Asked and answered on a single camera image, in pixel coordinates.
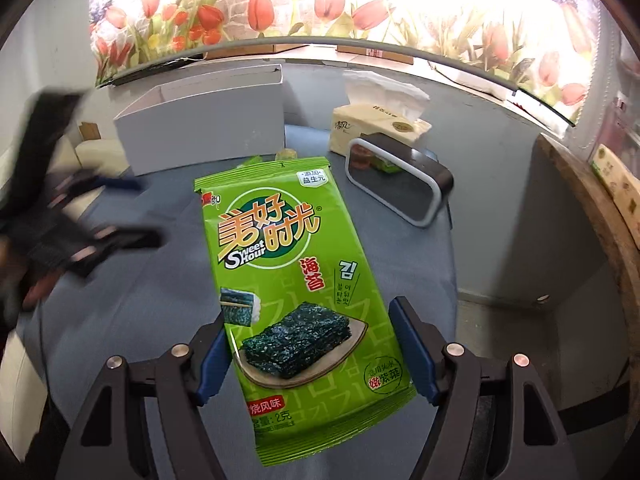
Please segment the person left hand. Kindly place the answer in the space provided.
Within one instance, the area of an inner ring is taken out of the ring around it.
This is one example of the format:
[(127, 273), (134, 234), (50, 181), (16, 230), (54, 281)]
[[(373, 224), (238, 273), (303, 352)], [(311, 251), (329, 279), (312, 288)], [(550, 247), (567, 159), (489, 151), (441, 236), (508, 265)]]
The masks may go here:
[(1, 237), (1, 304), (7, 314), (32, 310), (51, 295), (63, 274), (60, 269), (34, 270), (10, 240)]

